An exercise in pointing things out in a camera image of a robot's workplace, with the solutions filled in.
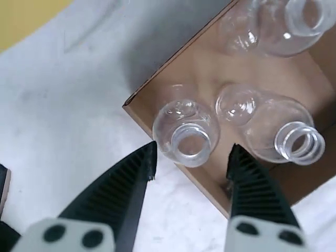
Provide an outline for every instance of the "bottle neck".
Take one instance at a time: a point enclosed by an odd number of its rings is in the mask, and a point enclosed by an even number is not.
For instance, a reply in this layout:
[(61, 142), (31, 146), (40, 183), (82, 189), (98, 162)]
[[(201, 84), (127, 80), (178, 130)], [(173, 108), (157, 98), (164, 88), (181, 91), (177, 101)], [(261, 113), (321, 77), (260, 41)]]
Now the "bottle neck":
[(316, 162), (326, 148), (323, 136), (303, 122), (285, 124), (278, 131), (274, 145), (280, 155), (298, 165)]
[[(314, 24), (307, 24), (307, 19), (313, 20)], [(289, 0), (285, 7), (285, 20), (289, 31), (296, 36), (322, 35), (336, 22), (336, 1)]]
[(187, 167), (203, 165), (211, 153), (208, 134), (195, 123), (179, 126), (171, 137), (171, 146), (176, 159)]

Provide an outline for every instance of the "cardboard box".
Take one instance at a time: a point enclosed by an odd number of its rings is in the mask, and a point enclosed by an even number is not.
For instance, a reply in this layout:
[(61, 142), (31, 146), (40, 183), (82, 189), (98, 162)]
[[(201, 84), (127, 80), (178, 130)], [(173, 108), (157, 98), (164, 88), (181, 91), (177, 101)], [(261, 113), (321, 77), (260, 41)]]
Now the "cardboard box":
[[(323, 158), (311, 166), (292, 163), (267, 164), (290, 203), (295, 203), (336, 175), (332, 155), (336, 147), (336, 28), (309, 51), (291, 58), (244, 55), (228, 57), (217, 49), (218, 20), (235, 4), (232, 1), (124, 104), (125, 111), (152, 136), (156, 95), (165, 85), (190, 83), (200, 98), (213, 107), (220, 87), (228, 82), (247, 83), (300, 101), (313, 115), (317, 129), (327, 142)], [(206, 164), (198, 168), (178, 167), (228, 217), (230, 202), (225, 193), (228, 154), (234, 143), (244, 146), (238, 134), (221, 125), (218, 146)]]

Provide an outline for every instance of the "yellow object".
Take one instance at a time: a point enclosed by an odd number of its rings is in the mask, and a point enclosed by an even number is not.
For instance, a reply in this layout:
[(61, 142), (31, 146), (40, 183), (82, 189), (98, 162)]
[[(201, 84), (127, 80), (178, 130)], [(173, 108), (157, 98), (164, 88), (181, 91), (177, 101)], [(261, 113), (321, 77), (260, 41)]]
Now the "yellow object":
[(0, 0), (0, 52), (48, 22), (71, 0)]

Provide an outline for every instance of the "plastic bottle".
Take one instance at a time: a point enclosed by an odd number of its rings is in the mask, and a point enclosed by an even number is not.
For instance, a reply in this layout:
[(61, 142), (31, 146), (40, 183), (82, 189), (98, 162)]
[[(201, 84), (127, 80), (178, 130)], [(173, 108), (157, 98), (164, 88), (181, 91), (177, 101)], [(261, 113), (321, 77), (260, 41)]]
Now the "plastic bottle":
[(241, 0), (224, 15), (219, 41), (226, 54), (257, 49), (289, 57), (315, 44), (335, 22), (334, 0)]
[(215, 107), (218, 117), (237, 128), (263, 160), (309, 165), (324, 153), (326, 144), (311, 114), (294, 99), (231, 83), (221, 90)]
[(219, 139), (215, 113), (192, 95), (192, 87), (172, 85), (162, 90), (159, 110), (153, 123), (153, 138), (162, 153), (187, 167), (204, 164)]

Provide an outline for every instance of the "white table surface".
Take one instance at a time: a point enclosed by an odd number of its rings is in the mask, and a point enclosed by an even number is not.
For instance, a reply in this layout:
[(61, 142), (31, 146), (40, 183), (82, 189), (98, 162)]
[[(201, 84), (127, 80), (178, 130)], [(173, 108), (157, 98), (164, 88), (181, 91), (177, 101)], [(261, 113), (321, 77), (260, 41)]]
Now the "white table surface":
[[(224, 5), (76, 0), (0, 54), (0, 162), (12, 171), (2, 220), (22, 233), (56, 217), (106, 169), (148, 143), (123, 102)], [(336, 248), (335, 188), (332, 179), (294, 207), (316, 251)], [(223, 251), (226, 225), (159, 155), (134, 251)]]

